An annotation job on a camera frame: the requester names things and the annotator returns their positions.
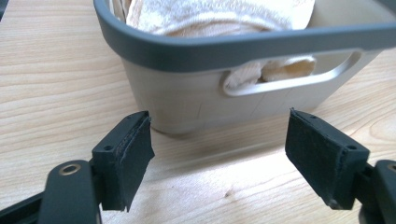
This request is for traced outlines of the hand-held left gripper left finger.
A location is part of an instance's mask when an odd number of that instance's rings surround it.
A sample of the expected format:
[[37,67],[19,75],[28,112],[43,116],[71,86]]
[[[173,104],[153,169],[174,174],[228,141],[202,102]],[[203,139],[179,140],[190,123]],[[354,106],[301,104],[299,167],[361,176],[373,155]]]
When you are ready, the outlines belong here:
[[102,177],[100,203],[104,210],[130,210],[154,156],[148,111],[125,117],[95,146],[92,166]]

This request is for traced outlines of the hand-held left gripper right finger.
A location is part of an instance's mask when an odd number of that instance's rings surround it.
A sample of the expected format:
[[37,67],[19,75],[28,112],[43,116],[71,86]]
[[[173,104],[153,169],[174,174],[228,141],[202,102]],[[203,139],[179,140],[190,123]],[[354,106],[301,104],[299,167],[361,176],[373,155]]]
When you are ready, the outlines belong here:
[[285,151],[314,192],[334,210],[355,201],[355,174],[364,170],[370,151],[312,114],[292,109]]

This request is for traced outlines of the white basket with grey rim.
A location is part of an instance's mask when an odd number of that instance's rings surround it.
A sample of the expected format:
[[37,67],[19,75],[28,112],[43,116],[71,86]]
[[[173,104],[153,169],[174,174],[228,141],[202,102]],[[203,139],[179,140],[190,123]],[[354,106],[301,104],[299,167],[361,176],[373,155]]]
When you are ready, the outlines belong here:
[[[236,36],[150,35],[93,0],[107,44],[120,55],[139,109],[162,133],[272,117],[317,107],[372,61],[396,47],[396,0],[316,0],[307,28]],[[258,60],[312,55],[312,75],[228,89],[233,71]]]

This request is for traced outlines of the white towel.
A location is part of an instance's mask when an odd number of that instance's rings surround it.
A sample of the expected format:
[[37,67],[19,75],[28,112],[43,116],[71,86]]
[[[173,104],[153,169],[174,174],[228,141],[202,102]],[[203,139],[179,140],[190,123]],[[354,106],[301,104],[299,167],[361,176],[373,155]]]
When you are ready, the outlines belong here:
[[[316,0],[110,0],[120,21],[153,35],[213,37],[307,27]],[[236,69],[224,87],[238,89],[290,78],[306,77],[316,66],[313,56],[261,60]]]

